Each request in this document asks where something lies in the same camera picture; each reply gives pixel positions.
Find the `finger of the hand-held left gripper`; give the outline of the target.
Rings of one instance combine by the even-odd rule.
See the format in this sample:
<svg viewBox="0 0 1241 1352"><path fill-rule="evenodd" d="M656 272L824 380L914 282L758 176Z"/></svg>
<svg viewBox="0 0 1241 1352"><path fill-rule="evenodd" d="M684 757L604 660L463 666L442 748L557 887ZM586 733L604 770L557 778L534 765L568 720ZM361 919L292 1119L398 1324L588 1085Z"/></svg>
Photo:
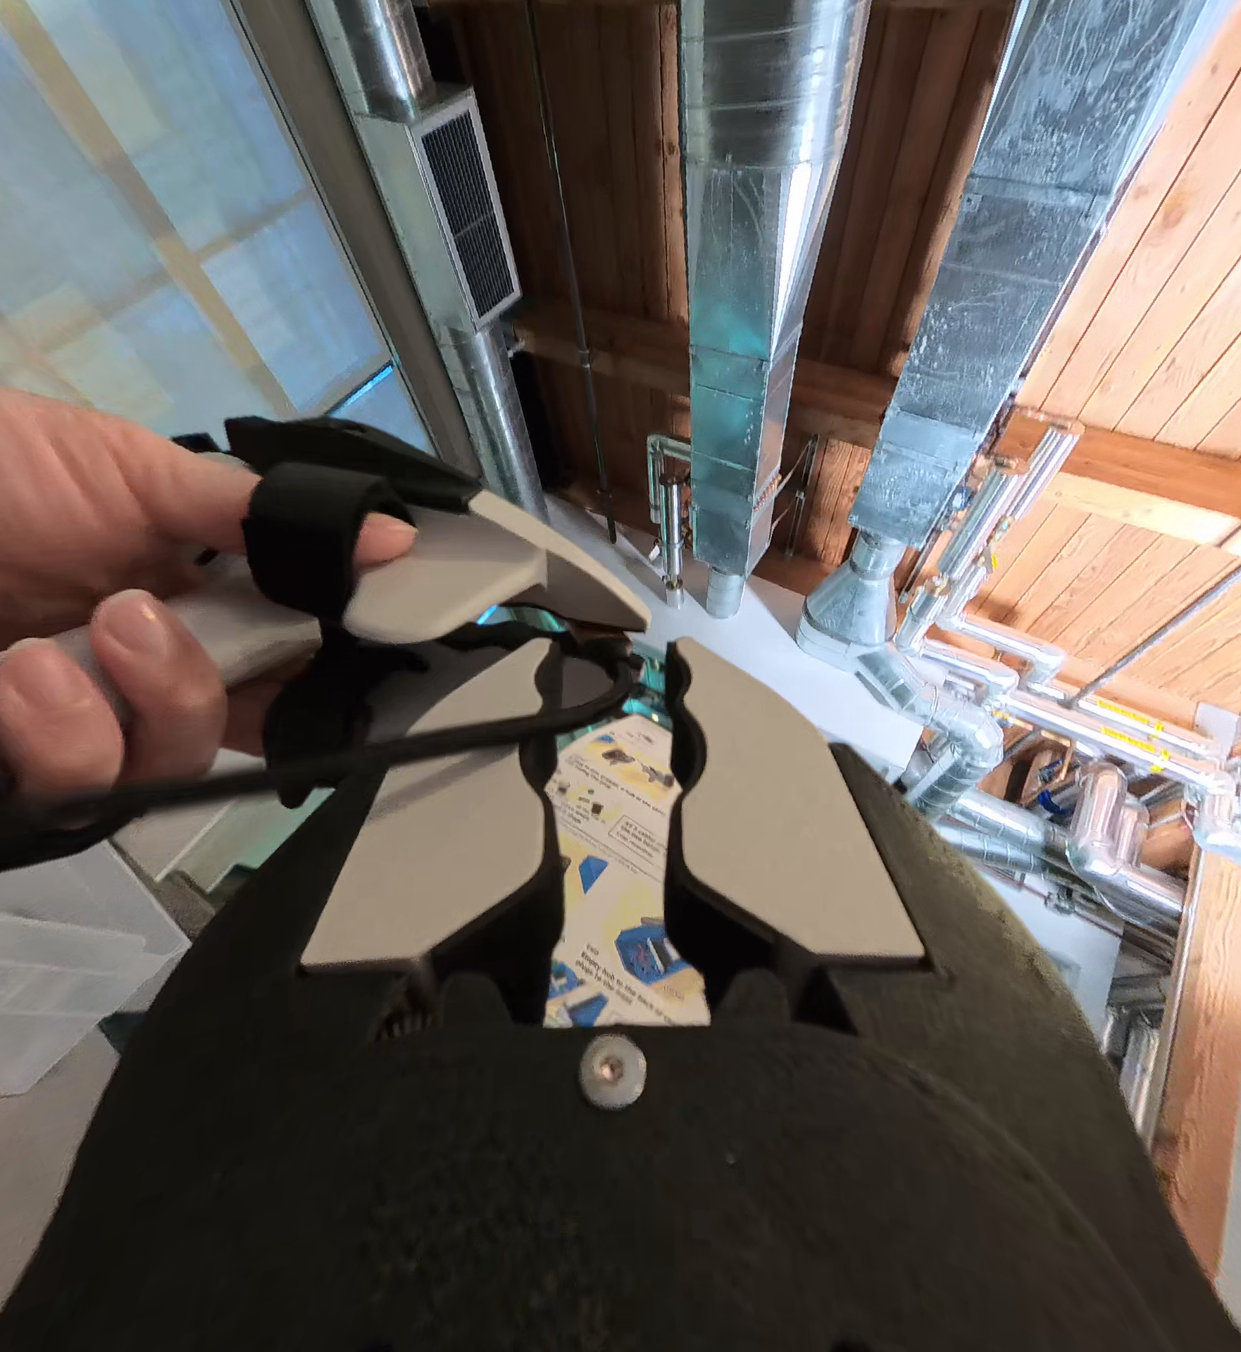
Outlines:
<svg viewBox="0 0 1241 1352"><path fill-rule="evenodd" d="M549 521L492 489L476 489L466 514L526 538L540 551L540 577L511 581L506 605L534 605L557 618L648 635L654 625L648 597L631 581L623 581L609 570L598 570L578 540L568 540L564 533L556 533Z"/></svg>

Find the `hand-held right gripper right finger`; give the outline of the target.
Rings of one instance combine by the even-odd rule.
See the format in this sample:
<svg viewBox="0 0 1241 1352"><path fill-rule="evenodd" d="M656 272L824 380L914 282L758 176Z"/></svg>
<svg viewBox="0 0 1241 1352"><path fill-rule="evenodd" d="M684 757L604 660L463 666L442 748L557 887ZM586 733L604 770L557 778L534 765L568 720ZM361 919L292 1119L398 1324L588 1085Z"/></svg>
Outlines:
<svg viewBox="0 0 1241 1352"><path fill-rule="evenodd" d="M669 939L709 1011L744 973L790 1011L834 967L920 973L931 945L821 727L697 638L669 647L669 714Z"/></svg>

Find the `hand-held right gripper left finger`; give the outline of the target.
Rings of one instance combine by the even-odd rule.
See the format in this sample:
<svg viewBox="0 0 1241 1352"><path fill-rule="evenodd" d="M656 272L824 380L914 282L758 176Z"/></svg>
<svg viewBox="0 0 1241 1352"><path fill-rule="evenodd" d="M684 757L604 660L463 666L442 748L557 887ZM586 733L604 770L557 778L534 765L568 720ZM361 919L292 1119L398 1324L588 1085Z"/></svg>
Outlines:
<svg viewBox="0 0 1241 1352"><path fill-rule="evenodd" d="M540 1017L564 932L556 770L556 733L392 770L302 973L398 973L416 992L481 973L511 1017Z"/></svg>

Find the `clear plastic bin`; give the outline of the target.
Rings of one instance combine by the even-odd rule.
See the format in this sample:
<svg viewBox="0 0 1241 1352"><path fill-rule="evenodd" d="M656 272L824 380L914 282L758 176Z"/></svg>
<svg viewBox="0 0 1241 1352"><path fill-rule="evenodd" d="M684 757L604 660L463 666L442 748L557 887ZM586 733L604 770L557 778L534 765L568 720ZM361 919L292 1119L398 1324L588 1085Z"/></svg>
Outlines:
<svg viewBox="0 0 1241 1352"><path fill-rule="evenodd" d="M187 945L182 919L113 847L0 869L0 1097L30 1090Z"/></svg>

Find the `person's left hand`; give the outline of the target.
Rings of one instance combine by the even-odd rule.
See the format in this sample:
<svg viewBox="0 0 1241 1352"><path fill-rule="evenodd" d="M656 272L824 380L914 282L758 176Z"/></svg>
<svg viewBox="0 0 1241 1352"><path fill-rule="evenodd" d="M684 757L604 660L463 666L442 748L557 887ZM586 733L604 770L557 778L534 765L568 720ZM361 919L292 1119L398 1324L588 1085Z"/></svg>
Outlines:
<svg viewBox="0 0 1241 1352"><path fill-rule="evenodd" d="M256 477L132 420L0 389L0 789L62 801L261 757L302 660L234 692L172 616L241 551Z"/></svg>

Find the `printed instruction sheet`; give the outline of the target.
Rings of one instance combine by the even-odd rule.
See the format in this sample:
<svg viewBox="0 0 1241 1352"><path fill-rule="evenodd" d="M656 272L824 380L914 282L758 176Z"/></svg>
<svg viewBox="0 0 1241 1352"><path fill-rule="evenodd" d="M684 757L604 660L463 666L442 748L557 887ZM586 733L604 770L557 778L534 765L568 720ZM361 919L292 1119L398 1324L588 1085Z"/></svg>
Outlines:
<svg viewBox="0 0 1241 1352"><path fill-rule="evenodd" d="M709 1024L705 973L664 919L671 733L614 716L557 750L549 778L564 932L549 964L549 1027Z"/></svg>

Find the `thin black ceiling pipe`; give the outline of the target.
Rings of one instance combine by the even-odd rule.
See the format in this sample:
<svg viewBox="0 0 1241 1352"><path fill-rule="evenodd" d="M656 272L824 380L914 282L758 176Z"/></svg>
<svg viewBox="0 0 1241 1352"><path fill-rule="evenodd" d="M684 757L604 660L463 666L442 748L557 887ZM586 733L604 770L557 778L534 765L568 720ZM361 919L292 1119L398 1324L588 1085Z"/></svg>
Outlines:
<svg viewBox="0 0 1241 1352"><path fill-rule="evenodd" d="M604 459L604 443L598 443L593 351L588 351L588 329L586 329L586 298L578 298L578 267L575 267L575 237L568 237L568 195L564 195L564 156L557 156L557 127L556 127L556 98L549 98L549 77L545 77L540 4L534 0L526 0L526 28L530 28L530 72L534 72L540 134L545 134L545 156L549 156L549 177L556 177L556 211L557 211L557 267L564 267L564 298L568 298L568 317L575 317L586 423L588 423L588 443L593 443L593 489L598 489L598 514L604 514L604 538L614 540L623 529L614 529L609 459Z"/></svg>

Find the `cluster of silver pipes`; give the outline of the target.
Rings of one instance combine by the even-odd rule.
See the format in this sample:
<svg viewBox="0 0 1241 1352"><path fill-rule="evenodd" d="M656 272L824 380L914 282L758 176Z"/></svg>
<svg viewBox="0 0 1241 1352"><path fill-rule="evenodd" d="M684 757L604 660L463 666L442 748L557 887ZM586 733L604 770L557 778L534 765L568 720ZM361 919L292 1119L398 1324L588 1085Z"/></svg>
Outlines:
<svg viewBox="0 0 1241 1352"><path fill-rule="evenodd" d="M1141 771L1161 771L1188 789L1198 805L1195 847L1241 867L1241 757L1228 757L1221 740L1152 720L1151 714L1107 697L1107 687L1129 666L1141 666L1151 648L1221 605L1241 581L1241 563L1076 692L1055 687L1066 669L1066 648L968 616L977 591L995 575L995 540L1038 506L1038 497L1063 472L1073 483L1111 484L1141 514L1152 506L1152 533L1169 533L1169 518L1188 506L1204 518L1230 518L1238 529L1228 533L1228 540L1241 538L1241 459L1015 409L988 443L982 489L945 518L947 550L939 551L939 575L914 591L899 618L899 648L924 648L931 631L947 631L1015 656L1015 666L995 660L984 675L984 699L995 714L1009 714L1049 736L1103 748Z"/></svg>

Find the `white vent grille box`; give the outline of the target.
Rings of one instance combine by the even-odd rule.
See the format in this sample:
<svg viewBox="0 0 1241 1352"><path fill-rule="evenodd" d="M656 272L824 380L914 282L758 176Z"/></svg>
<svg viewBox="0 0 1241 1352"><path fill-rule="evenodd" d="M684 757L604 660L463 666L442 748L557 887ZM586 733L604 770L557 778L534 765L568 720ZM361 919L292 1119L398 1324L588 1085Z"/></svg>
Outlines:
<svg viewBox="0 0 1241 1352"><path fill-rule="evenodd" d="M476 90L434 89L434 102L416 118L356 112L356 134L426 323L455 330L492 329L526 286Z"/></svg>

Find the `large glass window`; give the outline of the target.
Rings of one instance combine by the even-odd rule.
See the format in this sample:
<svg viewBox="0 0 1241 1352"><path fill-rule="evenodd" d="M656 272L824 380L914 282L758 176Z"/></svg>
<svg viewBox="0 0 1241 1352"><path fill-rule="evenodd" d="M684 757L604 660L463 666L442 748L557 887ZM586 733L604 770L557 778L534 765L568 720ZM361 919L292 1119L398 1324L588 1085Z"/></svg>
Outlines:
<svg viewBox="0 0 1241 1352"><path fill-rule="evenodd" d="M0 0L0 383L434 452L234 4Z"/></svg>

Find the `round silver air duct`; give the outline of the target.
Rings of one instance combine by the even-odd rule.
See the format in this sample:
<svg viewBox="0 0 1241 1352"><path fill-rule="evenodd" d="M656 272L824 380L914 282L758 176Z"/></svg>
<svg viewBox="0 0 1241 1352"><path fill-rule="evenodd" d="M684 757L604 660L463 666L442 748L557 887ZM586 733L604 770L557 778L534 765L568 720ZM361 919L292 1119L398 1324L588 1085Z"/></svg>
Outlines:
<svg viewBox="0 0 1241 1352"><path fill-rule="evenodd" d="M351 121L356 112L416 118L434 102L442 83L412 0L309 0L309 14ZM463 404L476 477L511 506L549 518L505 317L481 330L429 329L429 337Z"/></svg>

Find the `rectangular silver air duct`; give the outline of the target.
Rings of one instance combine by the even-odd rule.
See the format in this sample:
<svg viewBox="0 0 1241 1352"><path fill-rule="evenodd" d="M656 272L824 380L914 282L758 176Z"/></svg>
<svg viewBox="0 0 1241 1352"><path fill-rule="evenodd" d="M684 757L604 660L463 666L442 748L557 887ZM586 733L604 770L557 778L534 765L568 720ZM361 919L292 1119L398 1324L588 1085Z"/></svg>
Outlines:
<svg viewBox="0 0 1241 1352"><path fill-rule="evenodd" d="M796 351L866 53L866 0L675 4L693 560L727 618L772 550Z"/></svg>

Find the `wooden post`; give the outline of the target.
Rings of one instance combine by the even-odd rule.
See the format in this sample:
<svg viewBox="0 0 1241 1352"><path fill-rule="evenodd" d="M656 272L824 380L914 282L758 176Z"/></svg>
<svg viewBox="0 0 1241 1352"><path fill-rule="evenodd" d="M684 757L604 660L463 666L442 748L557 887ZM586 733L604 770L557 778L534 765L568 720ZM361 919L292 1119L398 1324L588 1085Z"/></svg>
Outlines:
<svg viewBox="0 0 1241 1352"><path fill-rule="evenodd" d="M1186 916L1152 1051L1151 1156L1198 1262L1221 1270L1241 1126L1241 867L1188 852Z"/></svg>

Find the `large insulated silver duct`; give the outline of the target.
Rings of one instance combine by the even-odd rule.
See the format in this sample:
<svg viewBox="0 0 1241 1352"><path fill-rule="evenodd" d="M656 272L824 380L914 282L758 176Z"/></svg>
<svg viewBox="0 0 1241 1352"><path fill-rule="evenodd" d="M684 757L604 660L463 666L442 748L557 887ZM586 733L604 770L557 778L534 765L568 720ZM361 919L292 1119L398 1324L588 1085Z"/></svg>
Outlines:
<svg viewBox="0 0 1241 1352"><path fill-rule="evenodd" d="M851 666L895 638L895 570L947 518L1228 9L1204 0L1015 4L959 214L851 506L855 540L799 607L808 656Z"/></svg>

